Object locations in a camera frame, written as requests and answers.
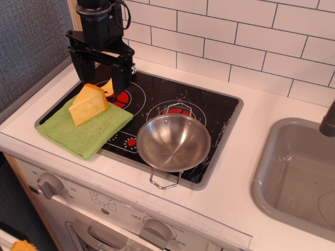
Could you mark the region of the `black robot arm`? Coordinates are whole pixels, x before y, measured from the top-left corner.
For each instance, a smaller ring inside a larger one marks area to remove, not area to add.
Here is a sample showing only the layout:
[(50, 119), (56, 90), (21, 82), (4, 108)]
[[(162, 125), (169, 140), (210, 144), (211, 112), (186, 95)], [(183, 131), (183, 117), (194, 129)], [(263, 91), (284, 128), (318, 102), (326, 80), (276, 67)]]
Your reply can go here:
[(66, 32), (69, 53), (82, 83), (96, 76), (96, 63), (110, 67), (114, 95), (121, 94), (136, 71), (135, 51), (122, 38), (131, 24), (130, 9), (124, 1), (77, 1), (82, 31)]

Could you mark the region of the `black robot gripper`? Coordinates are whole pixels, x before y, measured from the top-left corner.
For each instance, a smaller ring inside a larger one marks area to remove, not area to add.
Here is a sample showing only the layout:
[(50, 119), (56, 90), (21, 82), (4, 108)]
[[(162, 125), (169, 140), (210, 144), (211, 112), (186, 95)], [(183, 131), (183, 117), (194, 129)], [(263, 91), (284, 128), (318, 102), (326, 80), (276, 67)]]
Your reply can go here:
[(76, 7), (82, 31), (66, 33), (70, 41), (69, 53), (82, 83), (95, 77), (95, 62), (111, 66), (110, 73), (115, 95), (120, 95), (136, 72), (132, 56), (134, 50), (122, 38), (128, 29), (131, 14), (124, 26), (121, 7)]

